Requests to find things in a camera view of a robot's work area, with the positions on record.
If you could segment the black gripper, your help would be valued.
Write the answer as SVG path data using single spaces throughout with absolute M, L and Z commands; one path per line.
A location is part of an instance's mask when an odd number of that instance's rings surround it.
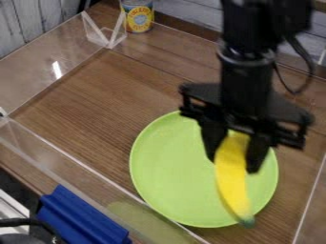
M 278 145 L 302 149 L 313 114 L 283 98 L 273 88 L 278 72 L 271 53 L 216 53 L 220 81 L 184 83 L 180 114 L 202 128 L 206 157 L 214 161 L 229 131 L 250 137 L 246 151 L 247 173 L 257 173 L 269 148 Z

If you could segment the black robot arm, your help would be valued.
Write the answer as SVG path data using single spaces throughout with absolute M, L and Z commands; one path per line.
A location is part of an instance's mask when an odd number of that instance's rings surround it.
M 230 131 L 250 136 L 245 169 L 259 171 L 269 149 L 302 149 L 314 117 L 273 88 L 278 47 L 287 42 L 314 72 L 313 59 L 295 35 L 307 30 L 313 0 L 220 0 L 223 33 L 216 57 L 218 83 L 179 86 L 180 114 L 198 121 L 207 158 L 215 156 Z

